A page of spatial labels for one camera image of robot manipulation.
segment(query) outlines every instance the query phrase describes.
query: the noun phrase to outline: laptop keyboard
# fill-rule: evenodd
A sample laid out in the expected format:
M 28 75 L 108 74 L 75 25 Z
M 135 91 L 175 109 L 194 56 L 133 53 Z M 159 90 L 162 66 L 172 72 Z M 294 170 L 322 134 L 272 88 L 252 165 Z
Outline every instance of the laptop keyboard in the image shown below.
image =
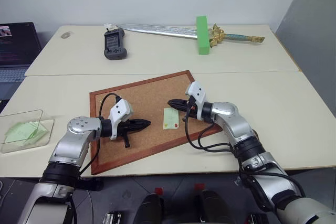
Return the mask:
M 0 82 L 22 82 L 27 69 L 0 69 Z

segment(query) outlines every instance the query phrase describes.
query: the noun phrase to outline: laptop screen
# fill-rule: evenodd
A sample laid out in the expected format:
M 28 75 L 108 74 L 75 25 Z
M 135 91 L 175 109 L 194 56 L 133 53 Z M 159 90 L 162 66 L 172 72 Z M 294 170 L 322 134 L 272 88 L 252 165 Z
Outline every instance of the laptop screen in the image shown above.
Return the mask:
M 41 52 L 34 24 L 0 24 L 0 67 L 29 65 Z

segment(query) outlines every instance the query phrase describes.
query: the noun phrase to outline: black remote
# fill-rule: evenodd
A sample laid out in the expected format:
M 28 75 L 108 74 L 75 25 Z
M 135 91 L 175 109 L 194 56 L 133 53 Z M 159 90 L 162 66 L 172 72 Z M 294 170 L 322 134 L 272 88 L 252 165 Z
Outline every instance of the black remote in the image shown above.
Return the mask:
M 122 38 L 125 32 L 123 29 L 118 28 L 115 30 L 107 31 L 105 36 L 105 50 L 104 55 L 109 60 L 121 60 L 127 55 L 126 49 L 123 47 Z

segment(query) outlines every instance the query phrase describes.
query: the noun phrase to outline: cork board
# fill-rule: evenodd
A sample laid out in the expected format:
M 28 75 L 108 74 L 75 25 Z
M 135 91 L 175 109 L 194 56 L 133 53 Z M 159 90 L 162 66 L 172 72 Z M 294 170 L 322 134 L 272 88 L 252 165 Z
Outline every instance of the cork board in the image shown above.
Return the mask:
M 184 132 L 184 112 L 179 112 L 178 129 L 163 129 L 163 109 L 169 108 L 167 102 L 170 99 L 187 99 L 185 90 L 187 86 L 194 81 L 191 73 L 182 71 L 168 74 L 149 80 L 134 82 L 110 89 L 99 90 L 90 93 L 90 116 L 96 117 L 99 113 L 99 107 L 104 96 L 114 92 L 126 99 L 133 107 L 134 114 L 131 119 L 146 119 L 151 121 L 147 128 L 129 133 L 130 148 L 124 147 L 122 138 L 110 140 L 108 137 L 102 137 L 100 140 L 100 151 L 96 160 L 91 165 L 91 173 L 96 175 L 118 166 L 148 157 L 150 155 L 168 150 L 170 148 L 187 143 Z M 115 104 L 113 96 L 105 100 L 101 115 L 108 118 L 110 108 Z M 188 124 L 189 134 L 192 140 L 197 139 L 198 134 L 208 124 L 190 118 Z M 211 135 L 221 131 L 216 125 L 207 131 L 204 136 Z M 91 158 L 97 151 L 97 143 L 91 143 Z

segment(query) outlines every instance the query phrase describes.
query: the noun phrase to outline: clear plastic tray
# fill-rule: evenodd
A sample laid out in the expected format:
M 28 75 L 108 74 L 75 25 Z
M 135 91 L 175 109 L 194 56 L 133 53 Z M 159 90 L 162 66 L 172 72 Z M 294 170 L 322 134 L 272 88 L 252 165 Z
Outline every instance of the clear plastic tray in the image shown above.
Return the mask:
M 42 110 L 0 116 L 0 152 L 8 153 L 49 143 L 54 119 Z

